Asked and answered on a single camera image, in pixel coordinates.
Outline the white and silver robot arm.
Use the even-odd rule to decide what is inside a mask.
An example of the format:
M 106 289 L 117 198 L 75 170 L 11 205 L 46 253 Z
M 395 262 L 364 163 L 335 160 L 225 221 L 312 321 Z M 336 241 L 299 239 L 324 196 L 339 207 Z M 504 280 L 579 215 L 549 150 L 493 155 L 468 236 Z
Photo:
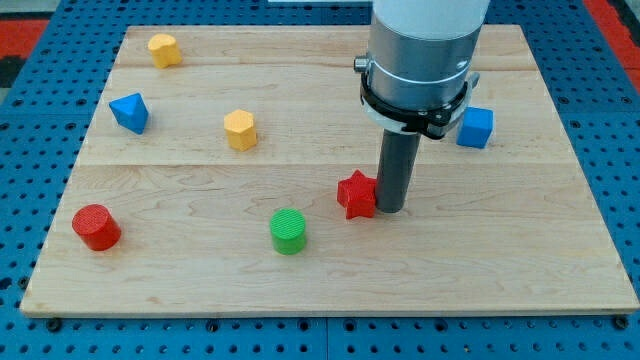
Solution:
M 370 91 L 403 110 L 430 110 L 461 92 L 489 0 L 375 0 Z

